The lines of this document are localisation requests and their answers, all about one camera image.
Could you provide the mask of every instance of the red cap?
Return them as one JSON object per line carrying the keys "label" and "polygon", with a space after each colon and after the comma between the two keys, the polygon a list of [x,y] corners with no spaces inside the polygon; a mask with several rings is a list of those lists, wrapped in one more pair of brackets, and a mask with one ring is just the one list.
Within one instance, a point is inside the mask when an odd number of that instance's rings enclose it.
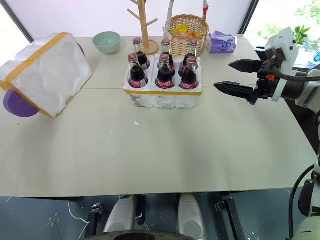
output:
{"label": "red cap", "polygon": [[134,44],[141,43],[141,38],[140,38],[140,37],[135,37],[135,38],[133,39],[133,43],[134,43]]}
{"label": "red cap", "polygon": [[187,63],[191,63],[191,64],[194,64],[197,62],[197,58],[195,56],[190,56],[187,58]]}
{"label": "red cap", "polygon": [[130,54],[128,55],[128,60],[135,60],[135,59],[137,59],[137,58],[138,58],[138,55],[135,54],[135,53],[130,53]]}
{"label": "red cap", "polygon": [[160,59],[161,59],[161,60],[169,60],[169,54],[167,54],[167,53],[162,53],[162,54],[160,55]]}
{"label": "red cap", "polygon": [[163,39],[163,40],[162,40],[162,43],[163,43],[163,44],[170,44],[170,40],[169,40],[169,39]]}
{"label": "red cap", "polygon": [[191,40],[189,41],[189,44],[197,45],[197,44],[198,44],[198,40],[197,40],[197,39],[191,39]]}

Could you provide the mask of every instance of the table surface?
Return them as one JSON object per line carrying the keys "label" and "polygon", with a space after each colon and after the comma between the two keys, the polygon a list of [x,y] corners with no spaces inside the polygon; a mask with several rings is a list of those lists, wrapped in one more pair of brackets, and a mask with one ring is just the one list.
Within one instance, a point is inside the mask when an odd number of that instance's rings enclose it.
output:
{"label": "table surface", "polygon": [[78,38],[93,76],[58,117],[18,118],[0,107],[1,196],[287,188],[317,160],[283,99],[252,106],[212,87],[255,85],[255,74],[228,67],[258,59],[246,38],[234,54],[200,56],[205,87],[188,110],[132,105],[122,89],[131,40],[124,37],[118,53],[103,55],[91,38]]}

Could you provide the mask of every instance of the wooden coat rack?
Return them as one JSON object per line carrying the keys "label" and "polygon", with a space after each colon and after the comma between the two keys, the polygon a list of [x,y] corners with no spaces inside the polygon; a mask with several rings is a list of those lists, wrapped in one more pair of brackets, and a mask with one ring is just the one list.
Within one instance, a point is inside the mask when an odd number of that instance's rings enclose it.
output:
{"label": "wooden coat rack", "polygon": [[157,42],[153,40],[149,40],[148,26],[158,21],[158,18],[155,18],[152,21],[147,23],[145,0],[130,0],[130,1],[137,4],[139,7],[139,16],[136,15],[129,8],[127,10],[129,13],[131,13],[135,18],[137,18],[140,21],[144,52],[148,55],[153,55],[156,52],[158,52],[159,45]]}

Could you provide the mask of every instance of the wooden stand base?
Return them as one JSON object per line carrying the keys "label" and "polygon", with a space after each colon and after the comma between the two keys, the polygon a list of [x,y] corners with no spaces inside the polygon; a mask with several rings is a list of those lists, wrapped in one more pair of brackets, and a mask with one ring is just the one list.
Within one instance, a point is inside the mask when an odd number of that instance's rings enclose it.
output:
{"label": "wooden stand base", "polygon": [[159,50],[159,44],[153,40],[149,40],[149,47],[146,48],[144,45],[144,52],[147,55],[154,55],[158,52]]}

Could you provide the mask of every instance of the white wire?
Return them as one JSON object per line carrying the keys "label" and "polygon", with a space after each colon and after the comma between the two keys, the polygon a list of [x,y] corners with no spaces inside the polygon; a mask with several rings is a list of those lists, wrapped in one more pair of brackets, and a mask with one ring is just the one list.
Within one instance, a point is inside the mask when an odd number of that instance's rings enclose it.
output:
{"label": "white wire", "polygon": [[81,217],[75,217],[75,216],[72,214],[71,210],[70,210],[70,201],[68,202],[68,207],[69,207],[69,213],[70,213],[71,217],[73,217],[74,219],[77,219],[77,220],[81,220],[82,222],[84,222],[84,223],[86,224],[86,225],[84,226],[84,228],[82,229],[82,231],[81,231],[81,233],[80,233],[80,236],[79,236],[79,238],[78,238],[78,240],[80,240],[82,234],[84,233],[85,229],[86,229],[87,226],[89,225],[90,221],[85,221],[85,220],[83,220]]}
{"label": "white wire", "polygon": [[12,196],[11,196],[11,197],[9,197],[5,202],[0,203],[0,205],[6,204],[7,202],[9,202],[9,201],[10,201],[10,199],[11,199],[11,198],[12,198]]}

